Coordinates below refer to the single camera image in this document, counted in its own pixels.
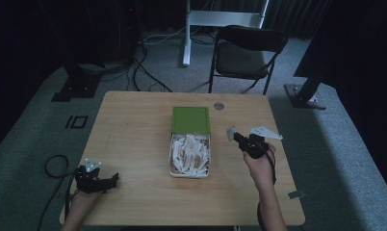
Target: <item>black chair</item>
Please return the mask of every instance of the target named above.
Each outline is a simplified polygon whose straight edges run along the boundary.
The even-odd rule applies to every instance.
[[[249,28],[229,25],[222,27],[216,36],[209,93],[212,92],[214,76],[254,80],[256,83],[267,77],[263,94],[265,95],[275,58],[287,44],[287,36],[277,30]],[[265,62],[264,52],[271,52],[271,58]]]

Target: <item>human hand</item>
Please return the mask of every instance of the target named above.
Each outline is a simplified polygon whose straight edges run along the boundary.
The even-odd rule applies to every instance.
[[[269,150],[266,155],[263,155],[259,159],[251,158],[247,152],[243,152],[244,160],[250,170],[250,176],[252,177],[256,189],[261,191],[263,188],[273,185],[273,169],[267,155],[274,160],[275,147],[266,142],[269,145]]]

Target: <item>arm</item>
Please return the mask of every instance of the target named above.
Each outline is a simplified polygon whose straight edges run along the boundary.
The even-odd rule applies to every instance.
[[[273,158],[275,147],[269,144],[268,155]],[[244,152],[244,160],[247,164],[250,175],[254,180],[260,199],[260,214],[267,230],[287,230],[281,215],[280,206],[275,194],[272,181],[272,169],[268,157],[263,155],[259,159],[252,159]]]
[[[70,204],[70,211],[62,226],[62,231],[77,231],[82,225],[84,219],[94,207],[101,192],[78,192],[75,194]]]

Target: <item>tripod base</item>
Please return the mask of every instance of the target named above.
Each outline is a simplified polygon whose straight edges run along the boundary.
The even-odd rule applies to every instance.
[[[325,105],[322,103],[322,100],[318,92],[316,92],[314,96],[307,102],[302,102],[298,100],[297,95],[301,87],[302,85],[294,85],[294,84],[284,85],[284,88],[286,89],[286,92],[290,100],[292,101],[294,108],[319,109],[319,110],[326,109]]]
[[[93,98],[101,75],[69,77],[62,90],[55,93],[52,102],[69,102],[71,98]]]

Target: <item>small round object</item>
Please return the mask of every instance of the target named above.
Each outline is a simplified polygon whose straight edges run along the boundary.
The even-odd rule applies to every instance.
[[[220,102],[217,102],[217,103],[214,104],[214,108],[216,110],[220,111],[220,110],[224,109],[224,105],[222,103],[220,103]]]

